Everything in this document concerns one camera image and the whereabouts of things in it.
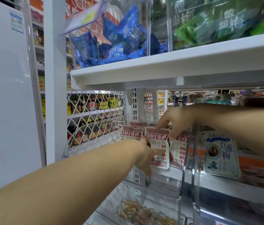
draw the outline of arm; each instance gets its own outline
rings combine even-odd
[[[121,140],[10,183],[0,189],[0,225],[83,224],[134,165],[151,174],[160,152],[146,144]]]
[[[171,138],[194,123],[208,125],[264,156],[264,108],[199,103],[168,109],[158,127],[171,121]]]

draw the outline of right hand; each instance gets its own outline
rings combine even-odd
[[[169,139],[176,139],[182,131],[189,129],[196,122],[195,108],[196,104],[167,109],[157,123],[156,129],[167,128],[171,122],[172,129],[169,133]]]

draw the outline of hand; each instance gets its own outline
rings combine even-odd
[[[145,136],[141,137],[139,143],[140,143],[140,154],[137,162],[135,163],[135,166],[138,169],[143,170],[145,175],[152,176],[152,170],[151,170],[152,158],[155,155],[161,155],[164,150],[149,147],[147,145],[148,139]]]
[[[189,129],[196,122],[196,107],[197,104],[167,109],[157,123],[156,129],[167,128],[171,122],[169,139],[176,139],[182,131]]]

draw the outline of left hand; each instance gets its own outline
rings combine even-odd
[[[148,139],[145,136],[142,136],[140,139],[140,154],[138,157],[135,166],[143,170],[145,175],[152,176],[151,162],[152,158],[155,155],[161,155],[164,150],[151,148],[147,145]]]

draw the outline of right arm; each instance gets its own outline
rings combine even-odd
[[[157,128],[166,128],[169,122],[170,139],[199,122],[264,156],[264,108],[198,103],[168,109]]]

